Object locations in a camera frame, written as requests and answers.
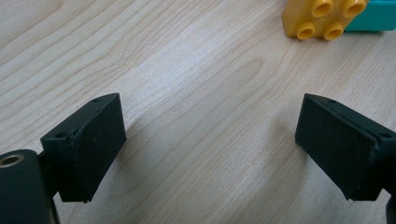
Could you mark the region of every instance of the screw hole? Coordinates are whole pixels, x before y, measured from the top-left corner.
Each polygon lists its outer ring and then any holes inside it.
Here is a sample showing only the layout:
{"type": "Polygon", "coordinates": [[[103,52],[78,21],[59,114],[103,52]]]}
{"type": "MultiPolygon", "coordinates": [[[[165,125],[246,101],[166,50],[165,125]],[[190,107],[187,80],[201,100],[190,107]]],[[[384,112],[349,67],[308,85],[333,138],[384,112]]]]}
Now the screw hole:
{"type": "Polygon", "coordinates": [[[0,160],[0,168],[13,166],[23,160],[22,154],[10,155],[0,160]]]}
{"type": "Polygon", "coordinates": [[[57,133],[57,134],[55,134],[56,138],[63,138],[65,136],[66,136],[66,133],[57,133]]]}
{"type": "Polygon", "coordinates": [[[385,137],[385,138],[391,138],[392,137],[388,133],[380,133],[379,135],[381,135],[382,137],[385,137]]]}

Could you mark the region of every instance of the light wood tabletop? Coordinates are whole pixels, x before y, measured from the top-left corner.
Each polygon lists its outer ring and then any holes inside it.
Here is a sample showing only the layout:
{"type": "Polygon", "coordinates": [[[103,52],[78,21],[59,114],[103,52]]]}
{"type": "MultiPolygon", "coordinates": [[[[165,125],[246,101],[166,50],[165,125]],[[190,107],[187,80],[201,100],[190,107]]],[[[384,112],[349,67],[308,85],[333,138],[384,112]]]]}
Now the light wood tabletop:
{"type": "Polygon", "coordinates": [[[0,152],[119,92],[128,141],[90,203],[55,196],[62,223],[386,223],[294,133],[306,92],[396,130],[396,32],[299,41],[285,5],[0,1],[0,152]]]}

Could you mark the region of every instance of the yellow lego brick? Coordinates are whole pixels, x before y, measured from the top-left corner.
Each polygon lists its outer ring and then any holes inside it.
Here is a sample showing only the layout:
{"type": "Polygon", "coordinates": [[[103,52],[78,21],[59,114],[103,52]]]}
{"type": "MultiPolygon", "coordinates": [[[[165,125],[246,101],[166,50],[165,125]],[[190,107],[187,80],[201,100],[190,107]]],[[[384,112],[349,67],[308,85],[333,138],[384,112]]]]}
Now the yellow lego brick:
{"type": "Polygon", "coordinates": [[[366,8],[369,0],[289,0],[282,13],[288,37],[307,39],[340,36],[352,20],[366,8]]]}

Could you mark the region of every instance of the lego stud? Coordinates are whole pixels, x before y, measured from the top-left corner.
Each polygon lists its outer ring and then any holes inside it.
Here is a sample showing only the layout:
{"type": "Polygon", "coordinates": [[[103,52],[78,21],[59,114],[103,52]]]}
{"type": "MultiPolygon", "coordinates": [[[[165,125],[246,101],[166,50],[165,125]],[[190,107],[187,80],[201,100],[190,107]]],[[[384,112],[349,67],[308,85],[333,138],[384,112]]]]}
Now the lego stud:
{"type": "Polygon", "coordinates": [[[366,8],[364,0],[346,0],[341,6],[345,18],[356,17],[366,8]]]}
{"type": "Polygon", "coordinates": [[[315,33],[315,25],[311,21],[306,21],[297,27],[297,38],[305,40],[315,33]]]}
{"type": "Polygon", "coordinates": [[[313,17],[323,17],[332,11],[332,0],[314,0],[311,4],[313,17]]]}
{"type": "Polygon", "coordinates": [[[324,29],[323,37],[326,40],[334,40],[344,33],[344,27],[340,22],[331,23],[324,29]]]}

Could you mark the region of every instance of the toy block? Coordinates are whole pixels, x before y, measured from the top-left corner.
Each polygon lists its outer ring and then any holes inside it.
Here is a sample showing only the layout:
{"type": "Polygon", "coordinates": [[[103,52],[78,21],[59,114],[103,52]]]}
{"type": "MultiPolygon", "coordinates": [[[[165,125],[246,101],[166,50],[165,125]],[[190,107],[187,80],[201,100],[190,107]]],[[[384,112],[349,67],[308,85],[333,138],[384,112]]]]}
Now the toy block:
{"type": "Polygon", "coordinates": [[[396,29],[396,0],[371,0],[346,31],[392,31],[396,29]]]}
{"type": "Polygon", "coordinates": [[[301,40],[339,37],[369,0],[289,0],[282,13],[285,35],[301,40]]]}

